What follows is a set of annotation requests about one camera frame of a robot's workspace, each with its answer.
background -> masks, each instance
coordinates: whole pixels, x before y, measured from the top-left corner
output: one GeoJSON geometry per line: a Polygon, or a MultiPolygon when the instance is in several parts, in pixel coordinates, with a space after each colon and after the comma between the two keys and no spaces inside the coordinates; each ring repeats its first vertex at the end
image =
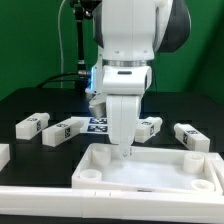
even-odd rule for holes
{"type": "MultiPolygon", "coordinates": [[[[0,100],[60,73],[57,15],[62,0],[0,1],[0,100]]],[[[192,32],[176,53],[158,54],[157,90],[198,92],[224,104],[224,1],[186,0],[192,32]]],[[[85,55],[96,62],[91,22],[85,21],[85,55]]],[[[76,25],[69,3],[62,13],[65,71],[76,71],[76,25]]]]}

white tray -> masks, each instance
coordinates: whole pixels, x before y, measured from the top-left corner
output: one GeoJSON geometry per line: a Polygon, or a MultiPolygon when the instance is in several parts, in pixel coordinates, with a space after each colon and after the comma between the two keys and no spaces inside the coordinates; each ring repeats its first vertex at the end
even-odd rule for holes
{"type": "Polygon", "coordinates": [[[131,151],[129,159],[121,159],[115,145],[90,145],[72,176],[72,188],[223,194],[212,154],[142,147],[131,151]],[[201,171],[192,170],[201,158],[201,171]]]}
{"type": "MultiPolygon", "coordinates": [[[[120,160],[116,146],[95,151],[94,147],[99,146],[104,148],[105,145],[93,144],[89,147],[73,175],[73,187],[78,184],[80,188],[0,186],[0,214],[223,224],[221,186],[224,186],[224,161],[219,154],[200,154],[199,161],[201,156],[206,160],[203,172],[188,176],[181,168],[184,167],[186,151],[133,147],[132,157],[120,160]],[[98,167],[91,167],[93,161],[98,163],[98,167]],[[111,177],[105,175],[106,167],[113,168],[111,177]],[[94,176],[91,180],[80,180],[80,172],[88,171],[88,168],[101,170],[98,171],[102,174],[99,175],[101,180],[93,181],[94,176]],[[145,175],[149,175],[150,182],[144,180],[145,175]],[[159,181],[156,180],[159,175],[165,175],[169,181],[161,176],[159,181]],[[189,185],[181,182],[182,175],[185,183],[193,178],[205,178],[215,189],[213,192],[206,188],[204,191],[191,190],[189,185]]],[[[0,145],[0,149],[3,167],[9,160],[9,145],[0,145]]]]}

white block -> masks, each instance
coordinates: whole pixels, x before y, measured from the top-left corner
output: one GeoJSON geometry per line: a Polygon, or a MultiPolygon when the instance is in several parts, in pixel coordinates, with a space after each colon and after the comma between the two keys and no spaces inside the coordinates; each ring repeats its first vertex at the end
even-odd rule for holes
{"type": "Polygon", "coordinates": [[[5,167],[5,165],[10,160],[9,145],[0,144],[0,171],[5,167]]]}
{"type": "Polygon", "coordinates": [[[174,126],[175,137],[189,150],[209,152],[210,139],[193,128],[189,124],[176,124],[174,126]]]}
{"type": "Polygon", "coordinates": [[[135,132],[135,141],[144,143],[155,136],[161,128],[162,119],[159,117],[148,117],[138,123],[135,132]]]}
{"type": "Polygon", "coordinates": [[[84,122],[81,120],[67,119],[51,126],[42,132],[42,143],[48,146],[57,146],[64,141],[78,135],[84,122]]]}
{"type": "Polygon", "coordinates": [[[16,138],[30,140],[48,126],[48,113],[35,113],[16,125],[16,138]]]}

robot end effector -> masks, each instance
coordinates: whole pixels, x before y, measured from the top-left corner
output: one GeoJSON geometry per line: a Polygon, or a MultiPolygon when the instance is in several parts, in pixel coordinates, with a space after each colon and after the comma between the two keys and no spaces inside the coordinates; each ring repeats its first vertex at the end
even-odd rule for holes
{"type": "Polygon", "coordinates": [[[101,52],[95,91],[101,103],[105,97],[110,141],[126,156],[151,84],[154,52],[180,48],[190,35],[190,16],[184,0],[103,0],[93,16],[101,52]]]}

black tabletop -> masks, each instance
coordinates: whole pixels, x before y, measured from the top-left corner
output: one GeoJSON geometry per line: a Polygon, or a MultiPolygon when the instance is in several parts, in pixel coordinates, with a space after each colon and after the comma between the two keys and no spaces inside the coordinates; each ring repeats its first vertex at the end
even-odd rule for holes
{"type": "MultiPolygon", "coordinates": [[[[91,116],[88,100],[72,89],[19,89],[0,101],[0,143],[10,144],[10,162],[0,172],[0,185],[71,187],[71,176],[91,143],[109,143],[108,136],[79,134],[52,148],[42,145],[41,133],[32,140],[16,140],[15,125],[33,113],[47,112],[49,125],[71,116],[91,116]]],[[[142,100],[141,118],[161,117],[161,131],[136,146],[186,148],[175,138],[176,123],[191,124],[210,140],[210,151],[223,155],[224,107],[210,98],[192,93],[147,92],[142,100]]],[[[0,223],[136,223],[54,217],[0,216],[0,223]]]]}

